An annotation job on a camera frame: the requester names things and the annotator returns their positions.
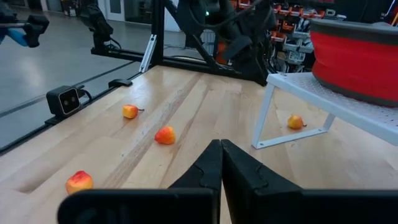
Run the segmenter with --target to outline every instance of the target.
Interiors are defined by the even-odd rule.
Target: wall
[[[178,0],[172,0],[172,2],[174,3],[174,5],[177,6]],[[180,31],[180,28],[178,27],[174,18],[172,17],[172,15],[170,15],[170,13],[166,8],[164,10],[164,30],[175,31],[175,32]]]

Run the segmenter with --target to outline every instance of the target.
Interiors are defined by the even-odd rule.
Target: red bowl
[[[398,107],[398,28],[313,19],[312,72],[325,87],[348,97]]]

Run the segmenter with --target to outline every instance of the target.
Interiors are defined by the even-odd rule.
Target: concrete floor
[[[18,18],[29,14],[31,12],[20,10]],[[92,35],[77,18],[60,13],[45,15],[50,25],[40,36],[39,47],[21,47],[10,38],[0,45],[0,148],[52,117],[45,100],[49,90],[84,82],[86,90],[97,95],[107,89],[109,81],[138,72],[140,62],[91,55]],[[113,38],[122,48],[145,51],[150,26],[113,21],[109,24],[114,28]],[[165,31],[164,55],[201,58],[196,50],[182,49],[184,43],[183,33]],[[99,78],[85,82],[95,76]],[[25,105],[30,106],[17,110]]]

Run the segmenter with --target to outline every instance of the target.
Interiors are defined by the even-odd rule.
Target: wood grain
[[[252,148],[264,97],[254,82],[159,66],[133,82],[0,157],[0,223],[56,223],[65,182],[78,170],[91,174],[96,188],[167,188],[212,139],[222,138],[304,188],[398,187],[398,148],[339,119],[329,133]],[[145,112],[125,119],[124,104]],[[294,133],[286,127],[292,113],[303,116],[305,129],[326,118],[275,90],[262,138]],[[154,142],[165,125],[177,136],[171,146]],[[221,223],[231,223],[224,193]]]

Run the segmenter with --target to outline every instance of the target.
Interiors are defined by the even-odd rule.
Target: perforated shelf surface
[[[270,74],[268,83],[398,146],[398,108],[347,98],[318,83],[312,73]]]

